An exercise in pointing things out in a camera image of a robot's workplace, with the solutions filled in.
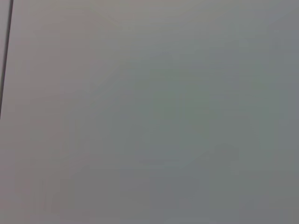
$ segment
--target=gray wall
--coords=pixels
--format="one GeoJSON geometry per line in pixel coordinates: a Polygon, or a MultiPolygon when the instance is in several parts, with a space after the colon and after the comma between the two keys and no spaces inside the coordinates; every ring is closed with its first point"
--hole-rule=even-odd
{"type": "Polygon", "coordinates": [[[0,2],[0,69],[2,69],[2,61],[4,54],[4,45],[6,37],[7,19],[8,19],[9,0],[0,2]]]}
{"type": "Polygon", "coordinates": [[[298,223],[299,1],[15,1],[6,224],[298,223]]]}

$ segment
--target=gray surface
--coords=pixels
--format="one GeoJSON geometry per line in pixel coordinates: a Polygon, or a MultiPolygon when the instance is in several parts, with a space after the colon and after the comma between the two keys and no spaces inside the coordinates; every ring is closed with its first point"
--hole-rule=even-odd
{"type": "Polygon", "coordinates": [[[299,2],[180,2],[15,2],[1,223],[298,223],[299,2]]]}
{"type": "Polygon", "coordinates": [[[0,69],[2,70],[2,61],[6,37],[6,27],[8,19],[9,0],[2,0],[0,2],[0,69]]]}

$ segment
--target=dark vertical line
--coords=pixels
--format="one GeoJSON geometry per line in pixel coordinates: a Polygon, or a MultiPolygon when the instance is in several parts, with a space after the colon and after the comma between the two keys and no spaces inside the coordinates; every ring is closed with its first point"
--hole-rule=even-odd
{"type": "Polygon", "coordinates": [[[10,27],[11,27],[12,15],[13,15],[13,5],[14,5],[14,0],[10,0],[10,2],[9,2],[9,12],[8,12],[8,21],[7,21],[7,30],[6,30],[6,38],[5,38],[5,49],[4,49],[3,63],[2,63],[2,74],[1,74],[1,81],[0,81],[0,118],[1,118],[3,90],[4,90],[4,79],[5,79],[7,55],[8,55],[10,27]]]}

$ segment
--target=white panel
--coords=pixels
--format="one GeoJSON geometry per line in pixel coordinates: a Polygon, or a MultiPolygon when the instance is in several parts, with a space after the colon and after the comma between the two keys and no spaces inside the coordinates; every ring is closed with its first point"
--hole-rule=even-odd
{"type": "Polygon", "coordinates": [[[16,0],[0,223],[298,223],[298,6],[16,0]]]}

